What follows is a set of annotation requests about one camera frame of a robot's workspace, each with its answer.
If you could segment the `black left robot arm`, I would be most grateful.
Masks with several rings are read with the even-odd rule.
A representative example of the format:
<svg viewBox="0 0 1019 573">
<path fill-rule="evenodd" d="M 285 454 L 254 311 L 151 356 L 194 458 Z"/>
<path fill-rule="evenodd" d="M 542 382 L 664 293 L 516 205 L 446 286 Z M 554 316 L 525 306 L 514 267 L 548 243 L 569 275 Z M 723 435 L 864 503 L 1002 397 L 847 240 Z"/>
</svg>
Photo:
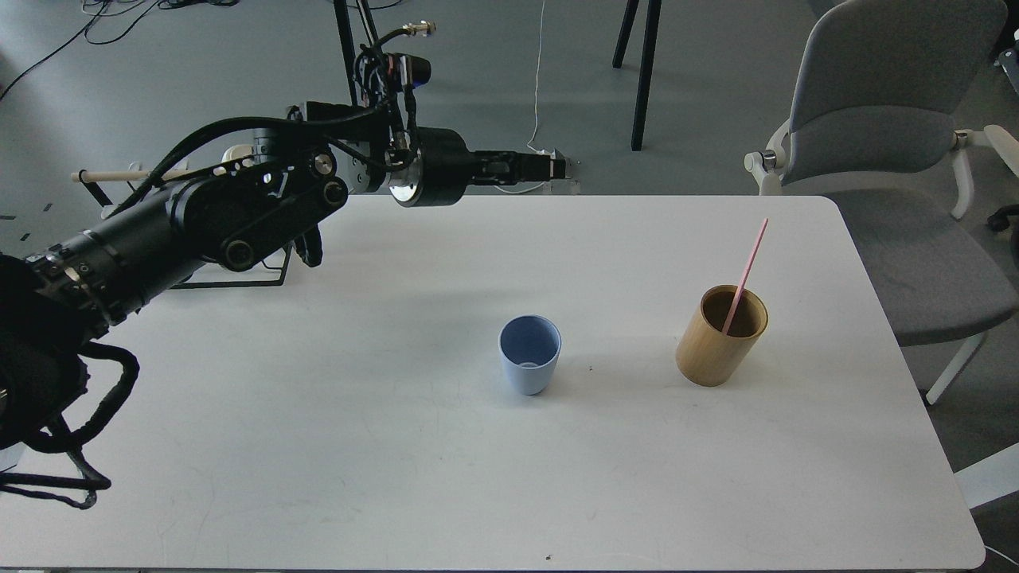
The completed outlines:
<svg viewBox="0 0 1019 573">
<path fill-rule="evenodd" d="M 372 193 L 404 207 L 452 205 L 470 185 L 544 184 L 568 177 L 554 153 L 470 151 L 461 135 L 419 126 L 415 90 L 428 61 L 386 53 L 408 23 L 346 45 L 350 105 L 309 102 L 284 119 L 239 117 L 189 134 L 109 217 L 19 259 L 2 257 L 2 447 L 66 454 L 79 475 L 2 472 L 4 493 L 91 508 L 111 482 L 83 449 L 112 420 L 139 377 L 135 355 L 100 341 L 201 266 L 250 271 L 290 250 L 322 261 L 321 221 L 356 191 L 339 174 L 353 160 Z"/>
</svg>

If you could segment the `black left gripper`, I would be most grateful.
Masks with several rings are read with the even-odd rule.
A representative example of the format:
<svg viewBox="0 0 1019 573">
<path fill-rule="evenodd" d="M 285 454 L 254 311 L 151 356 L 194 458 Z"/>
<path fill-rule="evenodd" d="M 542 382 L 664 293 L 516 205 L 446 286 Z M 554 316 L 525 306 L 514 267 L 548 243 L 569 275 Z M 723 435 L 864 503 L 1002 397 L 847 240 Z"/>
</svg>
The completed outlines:
<svg viewBox="0 0 1019 573">
<path fill-rule="evenodd" d="M 454 205 L 469 185 L 544 184 L 549 160 L 535 153 L 470 151 L 455 131 L 422 128 L 418 156 L 387 186 L 404 207 Z"/>
</svg>

